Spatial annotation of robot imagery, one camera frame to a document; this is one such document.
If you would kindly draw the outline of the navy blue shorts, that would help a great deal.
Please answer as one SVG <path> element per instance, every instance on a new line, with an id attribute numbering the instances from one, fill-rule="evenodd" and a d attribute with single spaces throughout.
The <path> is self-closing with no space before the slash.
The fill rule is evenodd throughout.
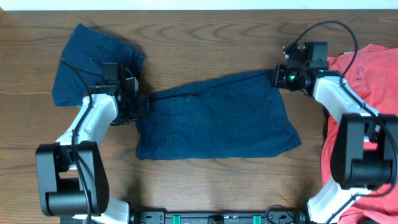
<path id="1" fill-rule="evenodd" d="M 154 93 L 149 118 L 136 121 L 136 157 L 275 157 L 299 146 L 272 74 L 255 70 Z"/>

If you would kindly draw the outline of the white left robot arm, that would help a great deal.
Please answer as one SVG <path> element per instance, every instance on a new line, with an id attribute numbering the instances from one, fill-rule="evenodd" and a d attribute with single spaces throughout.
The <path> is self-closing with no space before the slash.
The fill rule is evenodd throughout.
<path id="1" fill-rule="evenodd" d="M 70 127 L 35 152 L 44 215 L 82 223 L 129 223 L 130 206 L 111 196 L 99 147 L 110 126 L 128 124 L 148 112 L 148 99 L 135 85 L 90 87 Z"/>

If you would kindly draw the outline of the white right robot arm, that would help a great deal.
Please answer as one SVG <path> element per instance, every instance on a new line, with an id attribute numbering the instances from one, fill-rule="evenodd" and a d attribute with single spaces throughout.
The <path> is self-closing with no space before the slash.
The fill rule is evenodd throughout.
<path id="1" fill-rule="evenodd" d="M 296 223 L 335 223 L 358 199 L 372 197 L 384 184 L 396 186 L 397 116 L 368 106 L 338 71 L 279 65 L 271 84 L 306 91 L 338 123 L 331 177 L 296 213 Z"/>

